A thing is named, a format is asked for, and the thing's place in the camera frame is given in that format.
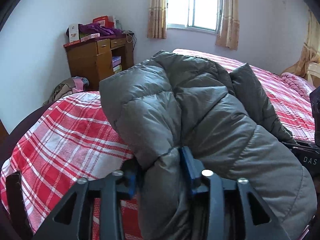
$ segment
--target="window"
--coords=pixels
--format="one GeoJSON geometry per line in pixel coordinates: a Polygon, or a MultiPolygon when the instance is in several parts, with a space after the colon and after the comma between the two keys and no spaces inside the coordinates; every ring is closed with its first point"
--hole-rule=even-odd
{"type": "Polygon", "coordinates": [[[167,0],[167,27],[218,33],[223,0],[167,0]]]}

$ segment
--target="window sill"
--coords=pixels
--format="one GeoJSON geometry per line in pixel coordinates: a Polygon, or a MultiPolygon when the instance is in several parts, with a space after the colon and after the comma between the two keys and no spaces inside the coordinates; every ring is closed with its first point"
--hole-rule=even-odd
{"type": "Polygon", "coordinates": [[[218,32],[208,29],[196,28],[196,27],[175,27],[175,26],[167,26],[169,30],[185,30],[191,32],[200,32],[200,33],[208,33],[217,36],[218,32]]]}

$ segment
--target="beige patterned curtain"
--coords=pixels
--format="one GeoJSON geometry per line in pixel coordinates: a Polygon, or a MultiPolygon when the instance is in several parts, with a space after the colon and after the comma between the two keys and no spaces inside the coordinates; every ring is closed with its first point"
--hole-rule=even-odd
{"type": "Polygon", "coordinates": [[[237,50],[239,29],[238,0],[223,0],[222,24],[216,45],[237,50]]]}
{"type": "Polygon", "coordinates": [[[306,75],[308,74],[309,65],[311,63],[320,63],[320,24],[315,15],[310,11],[308,34],[306,41],[303,44],[300,60],[293,66],[284,70],[284,72],[290,72],[296,76],[307,79],[306,75]]]}
{"type": "Polygon", "coordinates": [[[151,0],[148,20],[148,38],[167,38],[166,8],[167,0],[151,0]]]}

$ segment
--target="dark bed edge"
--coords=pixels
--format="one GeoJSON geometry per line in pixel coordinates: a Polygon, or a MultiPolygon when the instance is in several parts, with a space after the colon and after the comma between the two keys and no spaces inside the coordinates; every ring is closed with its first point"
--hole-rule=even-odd
{"type": "MultiPolygon", "coordinates": [[[[22,120],[17,127],[12,131],[12,133],[6,138],[2,145],[0,145],[0,167],[3,166],[4,162],[10,158],[16,144],[22,138],[22,136],[39,120],[39,118],[44,114],[44,112],[52,105],[53,103],[42,106],[28,117],[22,120]]],[[[3,236],[3,239],[6,240],[23,240],[23,235],[19,234],[15,230],[9,220],[9,214],[2,205],[0,201],[0,234],[3,236]]]]}

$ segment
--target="bed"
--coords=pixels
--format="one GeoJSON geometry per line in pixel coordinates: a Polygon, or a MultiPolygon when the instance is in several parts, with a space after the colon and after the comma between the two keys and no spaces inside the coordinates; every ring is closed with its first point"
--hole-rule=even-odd
{"type": "MultiPolygon", "coordinates": [[[[232,71],[242,62],[197,51],[175,53],[208,58],[232,71]]],[[[311,106],[280,77],[252,67],[281,122],[296,139],[314,141],[311,106]]],[[[132,152],[112,129],[100,105],[98,92],[67,96],[39,113],[38,121],[19,140],[1,170],[1,201],[8,211],[5,178],[20,170],[24,203],[33,232],[81,177],[103,178],[132,158],[132,152]]],[[[126,239],[142,239],[136,201],[121,201],[126,239]]],[[[99,239],[99,200],[93,217],[92,239],[99,239]]]]}

